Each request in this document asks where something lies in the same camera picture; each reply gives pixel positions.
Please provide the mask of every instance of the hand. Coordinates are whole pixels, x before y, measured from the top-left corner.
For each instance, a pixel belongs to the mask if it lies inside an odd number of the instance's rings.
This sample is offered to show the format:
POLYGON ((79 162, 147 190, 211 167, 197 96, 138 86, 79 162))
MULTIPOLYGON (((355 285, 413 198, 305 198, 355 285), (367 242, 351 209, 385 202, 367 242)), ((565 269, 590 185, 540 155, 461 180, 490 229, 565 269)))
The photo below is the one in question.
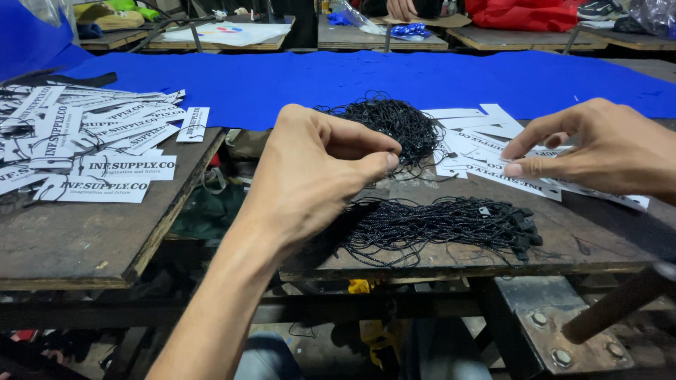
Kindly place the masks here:
POLYGON ((397 141, 362 124, 286 105, 235 223, 248 222, 293 249, 394 170, 401 151, 397 141))
POLYGON ((387 11, 397 20, 410 22, 411 17, 417 16, 413 0, 387 0, 387 11))
POLYGON ((553 149, 573 135, 579 135, 578 144, 557 158, 521 158, 505 167, 505 175, 561 178, 617 195, 667 200, 676 194, 676 133, 605 99, 533 120, 507 145, 502 157, 521 157, 540 141, 553 149))

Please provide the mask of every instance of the pile of black strings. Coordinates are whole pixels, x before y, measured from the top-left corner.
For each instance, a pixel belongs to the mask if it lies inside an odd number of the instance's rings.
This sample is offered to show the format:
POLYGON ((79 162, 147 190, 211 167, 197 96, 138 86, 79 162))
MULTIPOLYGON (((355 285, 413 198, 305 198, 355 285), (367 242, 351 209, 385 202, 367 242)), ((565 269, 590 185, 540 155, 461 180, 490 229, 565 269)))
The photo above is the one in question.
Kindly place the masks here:
POLYGON ((411 172, 414 167, 424 168, 434 163, 426 162, 443 141, 443 129, 438 133, 432 118, 406 101, 390 99, 382 91, 371 90, 354 103, 329 108, 318 105, 319 112, 342 119, 360 122, 369 129, 384 133, 402 145, 399 172, 411 172))
POLYGON ((344 248, 371 266, 408 268, 420 262, 420 251, 428 243, 463 243, 493 252, 514 266, 508 255, 526 263, 526 251, 542 245, 532 215, 527 208, 474 197, 441 197, 428 206, 407 199, 364 197, 346 208, 308 248, 333 249, 336 257, 344 248), (393 259, 387 251, 399 253, 393 259))

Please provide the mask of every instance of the red bag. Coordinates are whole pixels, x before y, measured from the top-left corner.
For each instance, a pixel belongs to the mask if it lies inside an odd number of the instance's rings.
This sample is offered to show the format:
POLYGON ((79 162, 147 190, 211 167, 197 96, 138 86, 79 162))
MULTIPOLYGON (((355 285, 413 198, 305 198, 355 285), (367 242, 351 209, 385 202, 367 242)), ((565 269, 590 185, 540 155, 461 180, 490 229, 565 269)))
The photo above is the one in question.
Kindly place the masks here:
POLYGON ((577 25, 577 7, 586 0, 465 0, 481 28, 565 32, 577 25))

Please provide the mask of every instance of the clear plastic bag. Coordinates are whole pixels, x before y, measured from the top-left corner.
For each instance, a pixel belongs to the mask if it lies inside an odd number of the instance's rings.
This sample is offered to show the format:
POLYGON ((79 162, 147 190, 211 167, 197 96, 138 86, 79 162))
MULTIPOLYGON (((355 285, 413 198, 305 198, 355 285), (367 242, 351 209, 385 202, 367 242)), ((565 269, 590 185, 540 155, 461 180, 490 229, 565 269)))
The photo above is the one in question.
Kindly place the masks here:
MULTIPOLYGON (((354 9, 347 0, 338 0, 333 1, 332 3, 337 3, 340 8, 343 10, 340 12, 347 18, 352 24, 356 25, 362 32, 370 34, 378 34, 384 36, 387 32, 387 29, 380 25, 376 25, 373 21, 369 20, 368 17, 359 13, 358 10, 354 9)), ((423 36, 395 36, 392 37, 408 40, 408 41, 422 41, 425 38, 423 36)))
POLYGON ((649 33, 676 39, 676 0, 631 0, 629 15, 649 33))
POLYGON ((75 12, 73 11, 73 4, 85 3, 83 0, 19 0, 21 4, 26 7, 35 17, 48 23, 49 25, 61 26, 61 17, 59 16, 59 8, 66 15, 70 28, 73 31, 73 43, 80 45, 78 38, 77 26, 75 25, 75 12))

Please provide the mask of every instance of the fingernail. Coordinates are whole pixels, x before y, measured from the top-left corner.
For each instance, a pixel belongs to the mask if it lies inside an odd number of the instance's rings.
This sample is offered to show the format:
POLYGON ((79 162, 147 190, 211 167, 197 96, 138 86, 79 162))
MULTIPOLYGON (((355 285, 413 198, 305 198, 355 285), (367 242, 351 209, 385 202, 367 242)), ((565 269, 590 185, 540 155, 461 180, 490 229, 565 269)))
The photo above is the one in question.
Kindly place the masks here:
POLYGON ((387 169, 389 171, 395 170, 399 166, 399 158, 396 154, 390 153, 387 155, 387 169))
POLYGON ((509 164, 505 166, 505 175, 512 178, 521 178, 523 176, 523 168, 520 164, 509 164))

